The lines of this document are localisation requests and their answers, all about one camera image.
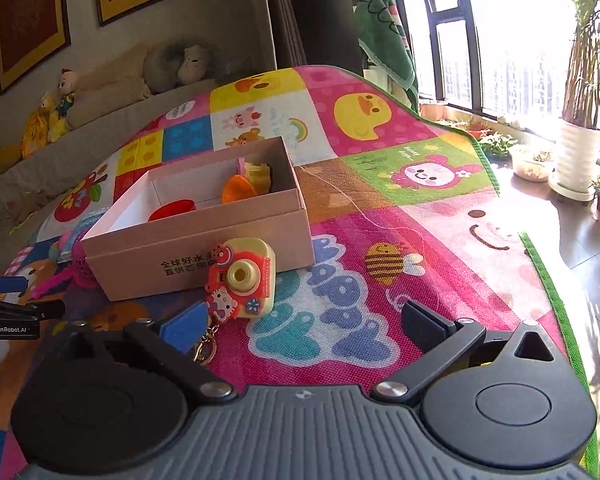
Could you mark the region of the pink plastic strainer toy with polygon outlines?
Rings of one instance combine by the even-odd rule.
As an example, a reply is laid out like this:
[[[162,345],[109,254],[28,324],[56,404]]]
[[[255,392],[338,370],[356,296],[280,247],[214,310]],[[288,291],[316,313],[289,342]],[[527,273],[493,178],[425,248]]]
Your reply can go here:
[[[90,266],[86,261],[86,252],[82,244],[82,238],[87,233],[87,228],[81,230],[74,240],[71,247],[71,261],[64,270],[54,275],[40,286],[36,286],[32,297],[40,299],[47,296],[53,289],[61,284],[73,283],[76,286],[86,289],[99,288],[97,278],[95,278]]]

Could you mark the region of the yellow toy camera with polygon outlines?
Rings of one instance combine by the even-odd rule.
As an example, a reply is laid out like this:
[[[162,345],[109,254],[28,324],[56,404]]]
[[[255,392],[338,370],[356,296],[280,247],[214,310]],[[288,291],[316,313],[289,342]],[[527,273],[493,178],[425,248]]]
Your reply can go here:
[[[193,360],[207,365],[215,356],[220,328],[236,318],[263,318],[274,306],[276,257],[257,237],[232,238],[212,252],[207,292],[209,326],[193,351]]]

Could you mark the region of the red plastic lid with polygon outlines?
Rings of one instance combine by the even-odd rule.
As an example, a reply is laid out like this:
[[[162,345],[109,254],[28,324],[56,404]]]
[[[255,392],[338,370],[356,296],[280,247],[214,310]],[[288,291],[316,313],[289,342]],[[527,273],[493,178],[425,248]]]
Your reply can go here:
[[[188,212],[195,211],[196,205],[193,200],[184,198],[184,200],[174,200],[173,202],[161,205],[155,211],[153,211],[148,221],[157,221],[165,218],[177,216],[178,214],[187,214]]]

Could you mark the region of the orange pumpkin toy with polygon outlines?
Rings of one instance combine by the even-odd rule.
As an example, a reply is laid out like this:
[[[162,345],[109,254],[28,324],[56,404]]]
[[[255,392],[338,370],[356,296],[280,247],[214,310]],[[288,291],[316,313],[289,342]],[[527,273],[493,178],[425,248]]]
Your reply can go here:
[[[248,198],[257,197],[258,192],[252,183],[241,174],[231,176],[223,186],[221,193],[221,202],[229,204],[238,202],[238,200],[248,200]]]

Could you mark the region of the pink cardboard box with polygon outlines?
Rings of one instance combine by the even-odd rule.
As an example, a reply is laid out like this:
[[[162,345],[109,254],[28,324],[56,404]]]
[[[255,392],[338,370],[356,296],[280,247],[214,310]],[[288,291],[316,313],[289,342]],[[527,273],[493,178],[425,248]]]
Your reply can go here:
[[[268,194],[223,204],[236,160],[272,169]],[[161,205],[189,198],[196,210],[148,221]],[[257,237],[275,252],[279,271],[315,261],[306,203],[284,141],[260,140],[170,162],[143,174],[82,238],[86,261],[109,300],[177,292],[207,281],[212,249]]]

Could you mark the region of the beige sofa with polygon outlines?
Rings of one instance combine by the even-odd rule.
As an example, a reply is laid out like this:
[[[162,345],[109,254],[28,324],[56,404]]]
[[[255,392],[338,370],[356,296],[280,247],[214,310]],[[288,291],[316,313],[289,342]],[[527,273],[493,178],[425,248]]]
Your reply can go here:
[[[115,110],[0,174],[0,273],[60,194],[74,188],[151,120],[217,86],[216,80],[206,79]]]

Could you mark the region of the colourful cartoon play mat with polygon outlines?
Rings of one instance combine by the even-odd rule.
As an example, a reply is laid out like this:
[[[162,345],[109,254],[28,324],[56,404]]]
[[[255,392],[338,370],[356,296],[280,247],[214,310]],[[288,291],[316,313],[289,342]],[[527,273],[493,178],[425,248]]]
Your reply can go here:
[[[283,139],[315,261],[279,271],[274,306],[216,334],[233,401],[187,401],[123,338],[206,301],[200,287],[111,301],[71,282],[34,299],[143,174]],[[596,475],[596,411],[562,298],[468,133],[367,80],[310,65],[252,75],[150,122],[58,196],[2,276],[9,304],[60,299],[38,339],[0,340],[0,479],[574,479]],[[422,355],[415,300],[484,343],[419,402],[374,385]]]

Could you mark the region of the white plant pot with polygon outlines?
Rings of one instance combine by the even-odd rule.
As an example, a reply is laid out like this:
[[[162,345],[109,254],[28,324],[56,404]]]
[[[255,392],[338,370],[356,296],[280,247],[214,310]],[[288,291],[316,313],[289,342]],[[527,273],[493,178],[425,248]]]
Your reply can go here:
[[[562,197],[588,203],[594,196],[592,180],[597,164],[600,132],[561,119],[556,140],[550,188]]]

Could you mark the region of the cartoon boy doll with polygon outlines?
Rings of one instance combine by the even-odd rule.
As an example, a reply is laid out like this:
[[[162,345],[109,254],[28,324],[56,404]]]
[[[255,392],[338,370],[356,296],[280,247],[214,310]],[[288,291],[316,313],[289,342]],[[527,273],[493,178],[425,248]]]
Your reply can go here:
[[[71,130],[68,111],[73,106],[79,76],[74,70],[63,68],[58,82],[58,101],[48,116],[47,141],[54,143]]]

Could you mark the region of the beige pillow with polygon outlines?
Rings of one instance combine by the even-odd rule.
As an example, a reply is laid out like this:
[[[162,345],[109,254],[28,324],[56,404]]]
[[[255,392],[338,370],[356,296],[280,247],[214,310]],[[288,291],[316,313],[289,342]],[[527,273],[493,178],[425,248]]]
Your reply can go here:
[[[137,44],[91,73],[79,75],[73,90],[73,104],[67,114],[70,128],[81,128],[148,99],[151,91],[144,77],[148,53],[146,44]]]

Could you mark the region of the grey neck pillow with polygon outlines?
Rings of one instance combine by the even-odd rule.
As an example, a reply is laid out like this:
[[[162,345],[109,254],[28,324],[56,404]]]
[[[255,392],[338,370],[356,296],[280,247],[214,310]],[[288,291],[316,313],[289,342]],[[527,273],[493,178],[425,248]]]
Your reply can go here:
[[[160,44],[160,46],[149,52],[144,62],[144,79],[153,94],[164,93],[176,87],[181,87],[181,84],[176,81],[176,74],[183,63],[184,50],[191,46],[200,46],[200,44],[189,44],[184,40],[171,41]],[[209,51],[209,66],[204,78],[213,74],[211,61]]]

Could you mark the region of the white bear plush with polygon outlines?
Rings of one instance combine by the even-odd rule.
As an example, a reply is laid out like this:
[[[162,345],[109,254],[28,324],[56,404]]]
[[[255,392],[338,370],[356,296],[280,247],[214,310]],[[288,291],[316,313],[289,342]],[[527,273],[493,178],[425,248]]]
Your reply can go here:
[[[205,47],[188,47],[184,50],[183,63],[176,74],[176,81],[182,86],[200,81],[207,73],[208,66],[209,51]]]

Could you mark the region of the green dinosaur towel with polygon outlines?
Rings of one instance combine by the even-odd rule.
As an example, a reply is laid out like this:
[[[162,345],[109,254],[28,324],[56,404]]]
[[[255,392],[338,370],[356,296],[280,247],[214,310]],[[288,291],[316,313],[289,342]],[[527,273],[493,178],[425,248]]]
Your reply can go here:
[[[418,112],[415,63],[393,0],[358,0],[353,15],[358,43],[370,62],[388,74],[405,92],[408,106]]]

